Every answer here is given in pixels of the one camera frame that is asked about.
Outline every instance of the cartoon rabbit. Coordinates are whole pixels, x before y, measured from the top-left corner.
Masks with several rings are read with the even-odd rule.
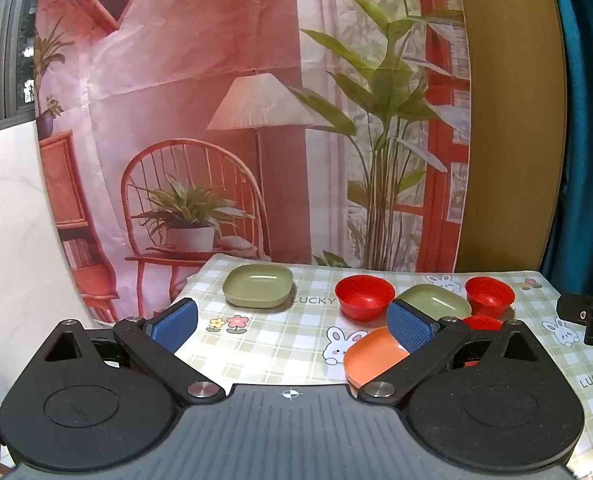
[[[579,341],[579,336],[577,335],[577,333],[570,330],[565,325],[563,320],[561,320],[558,317],[555,319],[555,324],[552,324],[548,321],[544,321],[543,326],[545,327],[545,329],[549,330],[555,335],[560,345],[572,346],[573,343]]]
[[[329,365],[340,365],[343,362],[343,357],[345,352],[348,351],[348,348],[366,335],[368,335],[368,332],[359,330],[346,339],[343,335],[343,330],[331,326],[328,329],[328,339],[330,342],[328,343],[328,346],[325,347],[325,350],[323,350],[323,359],[325,359],[325,363]]]
[[[452,276],[448,276],[444,274],[440,278],[436,276],[426,276],[425,279],[428,280],[432,285],[439,286],[441,288],[445,288],[450,292],[461,292],[461,285],[452,281]]]

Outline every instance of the checkered tablecloth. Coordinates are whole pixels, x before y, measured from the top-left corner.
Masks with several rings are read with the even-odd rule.
[[[330,327],[351,340],[385,319],[355,324],[339,311],[334,286],[356,273],[372,274],[392,283],[397,294],[417,283],[440,284],[465,297],[464,283],[477,274],[427,275],[289,265],[294,273],[292,297],[271,311],[228,304],[222,293],[226,276],[249,261],[215,255],[179,295],[198,304],[196,333],[177,356],[227,391],[234,383],[330,384],[345,382],[343,364],[328,364],[323,354],[331,344]],[[559,294],[538,272],[488,273],[508,283],[516,294],[517,319],[523,320],[561,368],[579,395],[586,427],[569,462],[580,477],[593,479],[593,348],[583,344],[583,329],[557,319]]]

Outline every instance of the gray gripper base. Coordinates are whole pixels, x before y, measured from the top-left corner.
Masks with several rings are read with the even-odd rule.
[[[438,460],[397,412],[368,406],[346,386],[237,386],[213,406],[187,409],[165,441],[102,472],[52,474],[21,465],[6,480],[484,480]],[[564,468],[504,480],[570,480]]]

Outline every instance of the pink flower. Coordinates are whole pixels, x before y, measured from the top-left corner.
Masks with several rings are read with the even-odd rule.
[[[238,314],[236,316],[229,317],[227,319],[227,325],[230,328],[244,328],[247,325],[250,318],[248,317],[241,317]]]

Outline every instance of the yellow flower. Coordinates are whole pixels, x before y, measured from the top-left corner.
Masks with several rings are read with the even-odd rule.
[[[210,320],[210,328],[221,328],[225,324],[225,321],[220,317],[217,319]]]

